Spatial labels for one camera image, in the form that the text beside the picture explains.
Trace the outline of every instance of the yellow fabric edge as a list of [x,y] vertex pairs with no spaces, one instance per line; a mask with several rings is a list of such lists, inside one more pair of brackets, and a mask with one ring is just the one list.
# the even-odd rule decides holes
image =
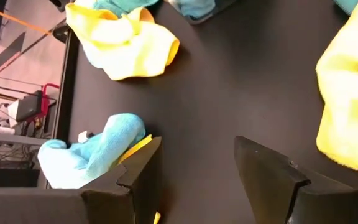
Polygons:
[[161,214],[159,212],[156,212],[154,218],[154,224],[157,224],[158,221],[160,221],[160,218],[161,218]]
[[145,138],[143,138],[140,142],[138,142],[136,145],[132,146],[129,150],[127,150],[118,160],[118,164],[122,163],[125,159],[127,159],[129,156],[133,155],[133,153],[137,152],[139,149],[141,149],[143,146],[147,145],[152,140],[152,135],[149,134]]

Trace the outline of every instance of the black device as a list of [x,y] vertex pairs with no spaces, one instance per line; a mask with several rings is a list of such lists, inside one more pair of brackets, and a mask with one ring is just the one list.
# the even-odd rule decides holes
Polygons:
[[37,90],[34,94],[19,100],[15,118],[17,122],[26,121],[42,112],[42,94],[42,91]]
[[244,137],[234,157],[258,224],[358,223],[358,189]]

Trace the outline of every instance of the floor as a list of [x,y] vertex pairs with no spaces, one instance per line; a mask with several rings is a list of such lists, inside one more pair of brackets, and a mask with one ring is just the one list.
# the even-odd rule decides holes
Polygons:
[[[65,18],[65,14],[48,0],[7,0],[6,14],[29,24],[50,30]],[[23,50],[32,45],[43,33],[9,21],[0,31],[0,53],[25,32]],[[37,45],[22,54],[0,73],[0,87],[33,93],[46,83],[60,83],[64,59],[65,44],[49,35]],[[0,93],[22,98],[26,94],[0,89]],[[57,98],[58,90],[51,89],[48,94]],[[0,99],[0,103],[11,103]],[[0,117],[7,118],[6,111],[0,111]]]

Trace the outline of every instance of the orange strip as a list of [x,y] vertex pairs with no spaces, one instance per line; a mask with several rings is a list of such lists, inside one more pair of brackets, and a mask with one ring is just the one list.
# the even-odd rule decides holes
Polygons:
[[10,15],[7,15],[7,14],[5,14],[5,13],[0,12],[0,16],[5,17],[6,19],[10,19],[10,20],[13,20],[13,21],[15,21],[15,22],[18,22],[18,23],[20,23],[20,24],[22,24],[22,25],[24,25],[24,26],[26,26],[26,27],[28,27],[28,28],[37,30],[37,31],[39,31],[39,32],[43,32],[44,34],[48,34],[48,35],[51,34],[49,31],[44,30],[43,28],[39,28],[39,27],[37,27],[37,26],[28,24],[28,23],[26,23],[26,22],[24,22],[24,21],[21,21],[20,19],[17,19],[17,18],[15,18],[15,17],[10,16]]

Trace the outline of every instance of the blue cloth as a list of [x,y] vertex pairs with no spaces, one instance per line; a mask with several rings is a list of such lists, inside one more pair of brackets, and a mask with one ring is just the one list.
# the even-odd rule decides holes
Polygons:
[[356,7],[358,0],[334,0],[335,3],[348,15],[352,14],[353,9]]
[[169,3],[186,17],[199,19],[215,8],[215,0],[168,0]]
[[107,9],[118,17],[128,14],[137,7],[152,6],[159,0],[97,0],[93,4],[94,9]]
[[67,149],[49,140],[38,153],[42,172],[55,189],[78,189],[106,173],[128,148],[145,137],[143,121],[134,114],[111,116],[101,134]]

